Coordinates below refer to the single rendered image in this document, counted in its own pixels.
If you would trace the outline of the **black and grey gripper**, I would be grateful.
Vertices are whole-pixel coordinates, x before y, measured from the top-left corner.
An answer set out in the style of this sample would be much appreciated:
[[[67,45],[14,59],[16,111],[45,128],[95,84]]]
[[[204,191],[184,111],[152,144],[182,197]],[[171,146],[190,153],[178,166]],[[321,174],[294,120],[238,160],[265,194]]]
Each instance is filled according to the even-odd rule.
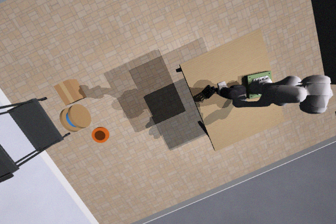
[[[215,87],[213,86],[213,87],[210,87],[210,89],[218,94],[218,88],[215,88]]]

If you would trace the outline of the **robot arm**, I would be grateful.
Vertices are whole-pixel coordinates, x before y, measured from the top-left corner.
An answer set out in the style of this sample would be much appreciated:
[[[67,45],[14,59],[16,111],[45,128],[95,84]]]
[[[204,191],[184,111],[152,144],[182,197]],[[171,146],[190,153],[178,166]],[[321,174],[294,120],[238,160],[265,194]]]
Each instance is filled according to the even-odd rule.
[[[233,85],[228,88],[225,81],[217,84],[218,95],[233,100],[232,104],[236,108],[264,107],[272,103],[278,106],[300,103],[300,110],[309,114],[325,112],[328,101],[333,96],[330,88],[331,80],[324,75],[308,76],[302,81],[297,76],[288,76],[281,81],[270,82],[272,81],[268,76],[253,79],[250,90],[255,94],[261,94],[258,101],[246,101],[245,86]]]

